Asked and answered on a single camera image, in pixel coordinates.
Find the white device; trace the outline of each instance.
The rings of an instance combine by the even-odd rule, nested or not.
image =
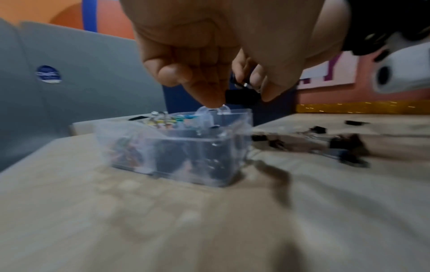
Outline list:
[[[381,94],[430,87],[430,39],[411,42],[400,33],[387,41],[389,55],[376,64],[373,89]]]

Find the plastic container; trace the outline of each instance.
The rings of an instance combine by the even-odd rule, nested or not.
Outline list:
[[[99,122],[95,134],[106,162],[177,181],[229,185],[251,145],[251,110],[202,107],[196,113],[173,115],[192,115],[197,127],[157,129],[137,121]]]

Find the black circle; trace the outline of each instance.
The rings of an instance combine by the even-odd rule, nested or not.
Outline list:
[[[384,66],[378,71],[378,84],[385,85],[390,80],[391,70],[390,67]]]

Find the gold glitter strip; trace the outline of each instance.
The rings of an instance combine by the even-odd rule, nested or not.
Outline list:
[[[430,114],[430,100],[298,104],[297,113]]]

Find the sticker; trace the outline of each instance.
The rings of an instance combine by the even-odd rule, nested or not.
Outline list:
[[[37,68],[36,75],[40,80],[46,83],[54,84],[61,82],[61,75],[57,69],[48,65]]]

